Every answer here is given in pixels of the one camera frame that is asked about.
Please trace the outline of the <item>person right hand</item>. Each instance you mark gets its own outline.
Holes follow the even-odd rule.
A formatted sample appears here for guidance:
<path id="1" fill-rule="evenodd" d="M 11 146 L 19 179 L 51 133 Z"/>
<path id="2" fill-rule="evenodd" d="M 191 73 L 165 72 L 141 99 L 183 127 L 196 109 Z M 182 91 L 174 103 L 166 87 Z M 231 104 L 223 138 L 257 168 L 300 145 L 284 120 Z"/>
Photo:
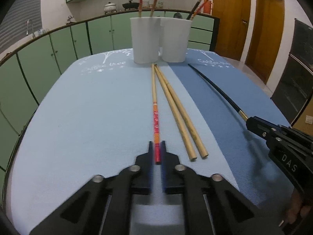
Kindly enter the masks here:
<path id="1" fill-rule="evenodd" d="M 291 195 L 290 206 L 286 211 L 286 222 L 293 224 L 300 216 L 305 218 L 310 212 L 312 206 L 305 206 L 299 192 L 294 189 Z"/>

